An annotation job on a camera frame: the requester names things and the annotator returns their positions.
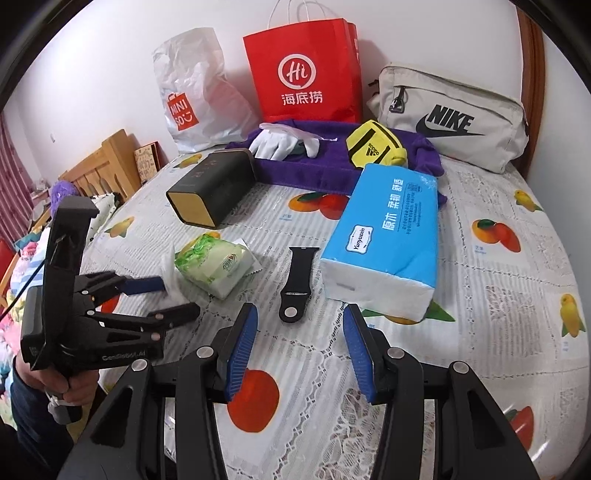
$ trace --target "human hand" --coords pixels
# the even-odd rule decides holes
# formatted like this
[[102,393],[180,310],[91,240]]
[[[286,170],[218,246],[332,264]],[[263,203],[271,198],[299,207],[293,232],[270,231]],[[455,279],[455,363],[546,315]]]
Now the human hand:
[[67,380],[52,367],[32,371],[29,364],[23,360],[20,352],[17,355],[15,366],[18,376],[29,387],[61,393],[63,400],[69,404],[87,405],[94,399],[96,384],[99,381],[97,370],[81,372]]

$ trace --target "dark blue sleeve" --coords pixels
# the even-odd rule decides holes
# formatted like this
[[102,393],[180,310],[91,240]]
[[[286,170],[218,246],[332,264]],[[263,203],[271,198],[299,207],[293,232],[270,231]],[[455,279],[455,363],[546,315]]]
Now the dark blue sleeve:
[[57,475],[72,449],[72,437],[47,411],[45,393],[25,385],[14,364],[12,368],[11,404],[18,441],[40,465]]

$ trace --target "curtain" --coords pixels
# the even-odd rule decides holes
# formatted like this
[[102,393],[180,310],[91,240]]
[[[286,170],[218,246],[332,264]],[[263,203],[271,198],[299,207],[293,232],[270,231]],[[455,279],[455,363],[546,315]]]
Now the curtain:
[[8,245],[26,235],[33,211],[33,183],[0,113],[0,238]]

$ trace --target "purple cloth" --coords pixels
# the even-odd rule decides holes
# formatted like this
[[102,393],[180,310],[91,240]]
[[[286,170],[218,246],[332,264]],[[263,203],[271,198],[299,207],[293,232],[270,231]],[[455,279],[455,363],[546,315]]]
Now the purple cloth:
[[61,199],[70,195],[80,195],[76,185],[66,180],[58,181],[53,187],[51,187],[51,216],[55,217],[57,207],[59,206]]
[[[258,181],[314,192],[343,195],[353,193],[362,170],[356,168],[349,160],[346,139],[359,124],[312,120],[282,120],[277,123],[299,128],[323,138],[337,138],[338,140],[336,142],[321,140],[316,158],[308,158],[305,153],[289,155],[283,161],[255,158],[254,168]],[[410,170],[434,177],[443,175],[441,158],[429,140],[420,134],[403,130],[392,129],[392,132],[402,142],[402,146],[407,149]],[[244,142],[230,143],[227,148],[248,148],[259,133],[261,130],[256,129],[248,135]],[[447,201],[447,197],[438,193],[437,200],[441,206]]]

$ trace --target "green and white package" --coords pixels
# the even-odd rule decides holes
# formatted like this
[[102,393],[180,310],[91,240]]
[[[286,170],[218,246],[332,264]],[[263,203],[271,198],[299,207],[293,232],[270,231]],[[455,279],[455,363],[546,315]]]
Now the green and white package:
[[201,235],[175,255],[174,265],[190,282],[223,300],[254,262],[248,248]]

